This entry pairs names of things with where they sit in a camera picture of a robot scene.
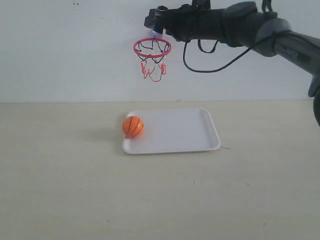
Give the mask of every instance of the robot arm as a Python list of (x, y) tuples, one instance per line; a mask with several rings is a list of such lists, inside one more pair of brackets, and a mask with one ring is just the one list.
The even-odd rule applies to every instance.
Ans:
[(263, 12), (258, 12), (254, 1), (223, 9), (210, 7), (210, 0), (193, 0), (192, 5), (177, 9), (159, 6), (149, 11), (144, 26), (159, 33), (165, 29), (167, 35), (185, 44), (216, 40), (232, 48), (250, 48), (265, 57), (282, 56), (313, 76), (308, 96), (314, 97), (314, 114), (320, 125), (320, 39), (292, 31), (289, 23), (272, 11), (271, 0), (263, 1)]

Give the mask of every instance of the orange basketball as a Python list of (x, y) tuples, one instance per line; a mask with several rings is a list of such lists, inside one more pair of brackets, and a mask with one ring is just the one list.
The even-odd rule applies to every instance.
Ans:
[(123, 121), (122, 130), (127, 138), (133, 139), (144, 133), (144, 122), (138, 116), (129, 116)]

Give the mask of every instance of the mini basketball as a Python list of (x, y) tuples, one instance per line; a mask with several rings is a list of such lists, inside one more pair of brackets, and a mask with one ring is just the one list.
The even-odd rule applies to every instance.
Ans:
[(123, 121), (122, 130), (126, 138), (134, 139), (144, 133), (144, 122), (138, 116), (129, 116)]

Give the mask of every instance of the red rim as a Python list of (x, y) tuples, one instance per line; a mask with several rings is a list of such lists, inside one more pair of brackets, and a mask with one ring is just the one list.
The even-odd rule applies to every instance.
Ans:
[[(152, 40), (157, 40), (159, 42), (163, 42), (165, 44), (168, 44), (169, 45), (169, 50), (162, 53), (162, 54), (159, 54), (159, 55), (151, 55), (151, 54), (144, 54), (144, 53), (141, 53), (140, 51), (138, 51), (138, 49), (136, 48), (138, 46), (138, 44), (140, 43), (143, 43), (143, 42), (147, 42), (147, 41), (152, 41)], [(162, 58), (166, 55), (168, 55), (170, 52), (171, 52), (171, 48), (172, 48), (172, 45), (169, 41), (163, 39), (163, 38), (157, 38), (157, 37), (148, 37), (148, 38), (144, 38), (144, 39), (141, 39), (139, 41), (137, 41), (134, 45), (133, 45), (133, 50), (136, 54), (138, 54), (140, 57), (144, 57), (144, 58)]]

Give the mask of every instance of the white wall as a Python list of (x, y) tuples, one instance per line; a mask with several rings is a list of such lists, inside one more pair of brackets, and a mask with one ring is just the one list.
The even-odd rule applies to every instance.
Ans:
[[(144, 37), (150, 8), (191, 0), (1, 0), (0, 102), (200, 101), (308, 98), (311, 76), (280, 57), (251, 52), (226, 70), (193, 73), (172, 38), (167, 75), (143, 79), (133, 43)], [(239, 0), (214, 0), (225, 8)], [(314, 0), (274, 0), (296, 32), (320, 37)], [(190, 44), (194, 68), (221, 67), (244, 49), (218, 45), (215, 55)]]

